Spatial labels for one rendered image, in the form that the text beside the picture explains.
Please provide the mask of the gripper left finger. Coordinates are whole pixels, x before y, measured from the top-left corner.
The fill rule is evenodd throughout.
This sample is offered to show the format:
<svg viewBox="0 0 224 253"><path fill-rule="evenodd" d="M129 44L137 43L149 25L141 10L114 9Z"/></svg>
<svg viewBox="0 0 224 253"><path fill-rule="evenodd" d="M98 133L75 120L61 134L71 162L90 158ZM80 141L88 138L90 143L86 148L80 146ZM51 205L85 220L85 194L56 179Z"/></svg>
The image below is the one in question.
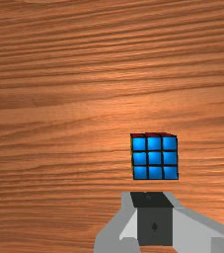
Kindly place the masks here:
<svg viewBox="0 0 224 253"><path fill-rule="evenodd" d="M141 253L140 246L152 242L153 228L150 211L136 208L123 192L119 211L96 236L94 253Z"/></svg>

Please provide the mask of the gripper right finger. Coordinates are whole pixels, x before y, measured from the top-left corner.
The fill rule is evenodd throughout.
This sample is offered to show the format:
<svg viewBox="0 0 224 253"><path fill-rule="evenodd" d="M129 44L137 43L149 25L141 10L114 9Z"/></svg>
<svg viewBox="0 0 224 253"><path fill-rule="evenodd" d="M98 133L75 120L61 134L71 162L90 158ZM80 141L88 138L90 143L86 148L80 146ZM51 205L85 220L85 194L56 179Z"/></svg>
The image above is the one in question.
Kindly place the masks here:
<svg viewBox="0 0 224 253"><path fill-rule="evenodd" d="M169 192L156 193L154 244L178 253L224 253L224 224L186 208Z"/></svg>

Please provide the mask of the many-coloured puzzle cube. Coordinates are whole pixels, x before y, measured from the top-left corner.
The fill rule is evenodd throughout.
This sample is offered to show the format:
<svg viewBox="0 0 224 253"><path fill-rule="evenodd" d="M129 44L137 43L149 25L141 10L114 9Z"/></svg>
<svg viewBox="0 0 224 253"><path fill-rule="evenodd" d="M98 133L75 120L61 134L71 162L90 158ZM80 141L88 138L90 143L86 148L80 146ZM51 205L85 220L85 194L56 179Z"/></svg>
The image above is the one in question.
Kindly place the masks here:
<svg viewBox="0 0 224 253"><path fill-rule="evenodd" d="M178 138L171 133L145 132L130 135L134 180L178 180Z"/></svg>

